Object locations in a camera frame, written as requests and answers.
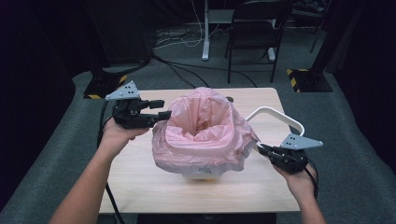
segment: black curtain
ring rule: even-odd
[[[365,2],[343,67],[334,76],[361,132],[377,155],[396,173],[396,30],[393,9],[392,0]]]
[[[3,209],[69,107],[72,77],[106,58],[82,1],[3,0],[0,30]]]

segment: wooden table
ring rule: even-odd
[[[283,112],[275,89],[217,89],[234,98],[234,107],[246,118],[260,106]],[[140,91],[142,100],[165,100],[165,107],[142,113],[157,114],[173,100],[192,90]],[[250,122],[261,141],[279,144],[290,133],[287,124],[266,114]],[[252,150],[241,172],[226,172],[220,179],[188,180],[158,168],[151,153],[152,132],[131,141],[113,161],[109,186],[121,213],[275,213],[299,211],[284,178],[271,162]],[[114,213],[105,192],[100,213]]]

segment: pink plastic bag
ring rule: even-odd
[[[259,138],[227,98],[198,88],[176,99],[172,116],[153,129],[156,165],[187,178],[217,178],[242,171]]]

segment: white handle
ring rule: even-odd
[[[303,136],[303,134],[305,132],[303,124],[301,124],[299,121],[292,119],[291,117],[286,116],[285,114],[283,114],[269,106],[262,106],[262,107],[259,107],[258,109],[256,109],[253,113],[251,113],[247,117],[247,121],[250,121],[251,119],[253,119],[254,117],[256,117],[256,115],[258,115],[260,113],[270,114],[270,115],[274,116],[275,118],[283,121],[284,123],[289,124],[289,126],[295,128],[297,131],[300,132],[300,136]]]

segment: wire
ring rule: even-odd
[[[187,71],[187,72],[189,72],[189,73],[192,73],[192,74],[195,75],[196,77],[200,78],[200,79],[205,83],[205,85],[209,88],[209,85],[208,85],[200,76],[198,76],[196,73],[194,73],[194,72],[192,72],[192,71],[190,71],[190,70],[188,70],[188,69],[186,69],[186,68],[183,68],[183,67],[180,67],[180,66],[177,66],[177,65],[170,64],[168,61],[166,61],[166,60],[160,58],[159,56],[157,56],[157,55],[155,55],[155,54],[152,54],[152,58],[153,58],[154,60],[160,62],[160,63],[165,63],[166,65],[168,65],[169,68],[171,68],[171,69],[175,72],[175,74],[176,74],[182,81],[184,81],[185,83],[187,83],[188,85],[190,85],[190,86],[193,87],[194,89],[195,89],[196,87],[195,87],[192,83],[190,83],[186,78],[184,78],[175,68],[178,68],[178,69]]]
[[[100,120],[99,120],[99,131],[98,131],[97,141],[96,141],[97,147],[99,147],[100,142],[102,141],[103,129],[104,129],[106,123],[114,116],[114,115],[110,116],[105,122],[103,122],[107,104],[108,104],[108,101],[105,101],[102,106],[102,112],[101,112]],[[108,194],[108,197],[110,198],[111,204],[113,205],[113,209],[114,209],[114,212],[116,213],[117,219],[119,220],[119,222],[121,224],[125,224],[125,222],[123,221],[122,216],[120,214],[119,208],[117,207],[116,200],[114,199],[113,193],[111,192],[110,186],[108,185],[108,182],[106,183],[106,192]]]
[[[224,69],[224,68],[206,67],[206,66],[194,65],[194,64],[187,64],[187,63],[175,63],[175,62],[166,61],[166,60],[164,60],[164,59],[162,59],[162,61],[163,61],[164,63],[177,64],[177,65],[183,65],[183,66],[189,66],[189,67],[205,68],[205,69],[212,69],[212,70],[218,70],[218,71],[228,71],[228,69]],[[249,76],[247,76],[246,74],[244,74],[244,73],[242,73],[242,72],[239,72],[239,71],[234,71],[234,70],[231,70],[231,72],[237,73],[237,74],[239,74],[239,75],[241,75],[241,76],[247,78],[247,79],[253,84],[253,86],[254,86],[255,88],[257,88],[256,83],[254,83],[254,81],[253,81]]]
[[[318,184],[319,184],[319,174],[318,174],[318,169],[317,169],[317,167],[315,166],[315,164],[311,160],[308,159],[308,161],[309,161],[309,163],[312,164],[312,167],[314,168],[315,172],[317,173],[317,178],[315,179],[312,176],[312,174],[308,171],[308,169],[306,169],[306,167],[304,168],[304,170],[309,175],[309,178],[311,178],[311,180],[312,180],[312,184],[314,185],[314,196],[315,196],[315,198],[317,198],[318,197],[318,193],[319,193],[319,186],[318,186]]]

